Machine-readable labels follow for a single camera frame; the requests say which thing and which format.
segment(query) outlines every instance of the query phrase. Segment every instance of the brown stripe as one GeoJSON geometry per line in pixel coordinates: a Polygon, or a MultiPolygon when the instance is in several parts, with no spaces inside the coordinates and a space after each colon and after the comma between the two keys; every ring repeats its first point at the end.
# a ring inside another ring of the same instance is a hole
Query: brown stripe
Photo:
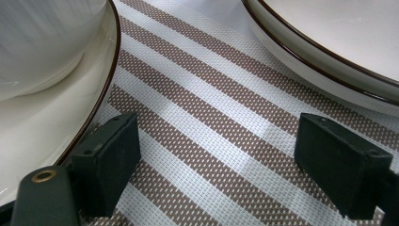
{"type": "Polygon", "coordinates": [[[198,220],[206,225],[219,225],[143,160],[137,165],[131,183],[178,225],[194,225],[198,220]]]}
{"type": "Polygon", "coordinates": [[[291,223],[307,225],[119,87],[114,87],[109,103],[120,112],[139,112],[141,129],[260,221],[282,225],[289,219],[291,223]]]}
{"type": "Polygon", "coordinates": [[[133,226],[133,223],[119,210],[115,210],[112,218],[84,218],[89,226],[120,225],[133,226]]]}
{"type": "Polygon", "coordinates": [[[277,127],[294,135],[297,127],[297,118],[278,106],[268,102],[265,98],[250,89],[235,82],[225,74],[190,56],[169,42],[160,39],[143,28],[120,17],[122,32],[135,40],[149,46],[164,57],[179,64],[182,68],[193,73],[203,81],[232,97],[258,115],[263,116],[277,127]]]}
{"type": "Polygon", "coordinates": [[[292,157],[280,152],[238,122],[126,51],[120,52],[119,65],[281,177],[332,207],[325,193],[307,174],[299,170],[292,157]]]}
{"type": "Polygon", "coordinates": [[[367,119],[343,105],[331,101],[322,94],[303,86],[284,74],[274,71],[272,68],[262,64],[262,62],[238,51],[227,43],[200,31],[196,27],[151,6],[148,3],[140,0],[121,0],[121,2],[225,57],[248,72],[262,78],[267,83],[329,115],[331,118],[359,131],[367,137],[399,151],[399,143],[397,142],[397,140],[399,140],[399,134],[391,129],[367,119]]]}

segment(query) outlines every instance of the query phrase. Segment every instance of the white saucer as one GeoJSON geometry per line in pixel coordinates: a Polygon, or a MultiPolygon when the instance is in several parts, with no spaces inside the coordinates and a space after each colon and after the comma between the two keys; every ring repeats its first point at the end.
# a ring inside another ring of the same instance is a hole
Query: white saucer
{"type": "Polygon", "coordinates": [[[261,43],[298,75],[353,104],[399,116],[398,4],[243,3],[261,43]]]}
{"type": "Polygon", "coordinates": [[[15,200],[26,174],[61,163],[96,123],[119,52],[119,17],[108,1],[99,33],[71,74],[44,91],[0,102],[0,206],[15,200]]]}

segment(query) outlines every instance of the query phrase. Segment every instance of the table surface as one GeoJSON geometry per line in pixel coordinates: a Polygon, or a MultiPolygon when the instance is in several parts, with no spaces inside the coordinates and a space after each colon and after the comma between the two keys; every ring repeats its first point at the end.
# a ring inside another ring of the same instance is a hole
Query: table surface
{"type": "Polygon", "coordinates": [[[139,114],[142,160],[91,225],[379,225],[342,218],[294,162],[301,112],[394,155],[399,119],[302,80],[250,32],[239,0],[116,0],[122,43],[100,123],[139,114]]]}

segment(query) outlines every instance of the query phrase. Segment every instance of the ceramic dish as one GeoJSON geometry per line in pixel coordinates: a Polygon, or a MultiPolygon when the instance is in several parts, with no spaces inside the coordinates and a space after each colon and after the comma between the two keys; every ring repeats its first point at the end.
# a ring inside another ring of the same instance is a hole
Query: ceramic dish
{"type": "Polygon", "coordinates": [[[346,101],[399,116],[399,4],[243,3],[253,32],[294,72],[346,101]]]}
{"type": "Polygon", "coordinates": [[[46,90],[0,102],[0,205],[15,200],[27,173],[60,164],[96,123],[119,52],[119,17],[108,1],[100,31],[72,73],[46,90]]]}

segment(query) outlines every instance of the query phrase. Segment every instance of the striped placemat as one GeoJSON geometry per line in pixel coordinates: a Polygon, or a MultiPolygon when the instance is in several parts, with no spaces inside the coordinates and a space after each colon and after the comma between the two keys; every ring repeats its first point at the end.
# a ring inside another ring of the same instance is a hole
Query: striped placemat
{"type": "Polygon", "coordinates": [[[163,0],[115,1],[122,43],[101,118],[139,113],[142,160],[90,225],[379,225],[342,218],[293,160],[301,112],[394,154],[399,119],[328,96],[259,43],[163,0]]]}

